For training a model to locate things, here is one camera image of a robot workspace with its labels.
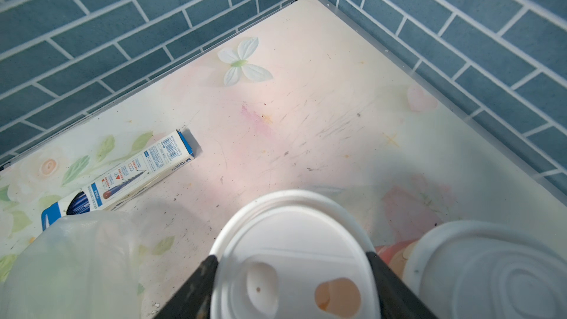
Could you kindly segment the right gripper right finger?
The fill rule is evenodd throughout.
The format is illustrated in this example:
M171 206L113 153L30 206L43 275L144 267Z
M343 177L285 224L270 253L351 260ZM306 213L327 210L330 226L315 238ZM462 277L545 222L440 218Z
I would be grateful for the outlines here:
M367 252L366 257L377 287L381 318L436 318L375 252Z

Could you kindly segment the clear plastic carrier bag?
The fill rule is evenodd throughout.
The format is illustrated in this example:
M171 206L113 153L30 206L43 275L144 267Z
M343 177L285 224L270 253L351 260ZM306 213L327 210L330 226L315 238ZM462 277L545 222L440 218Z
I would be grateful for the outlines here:
M139 318L139 244L123 212L67 216L16 259L2 318Z

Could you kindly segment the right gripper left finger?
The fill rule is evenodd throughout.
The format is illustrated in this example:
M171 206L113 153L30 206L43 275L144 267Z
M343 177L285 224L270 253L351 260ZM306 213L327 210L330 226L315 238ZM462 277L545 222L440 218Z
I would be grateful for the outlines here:
M174 296L158 311L156 319L206 319L211 314L211 298L219 260L209 255Z

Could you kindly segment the orange cup white lid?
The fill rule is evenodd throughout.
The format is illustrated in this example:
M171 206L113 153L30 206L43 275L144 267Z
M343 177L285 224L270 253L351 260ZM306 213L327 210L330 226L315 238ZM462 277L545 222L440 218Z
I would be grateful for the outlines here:
M277 191L238 211L211 248L219 265L212 318L379 318L355 218L321 194Z

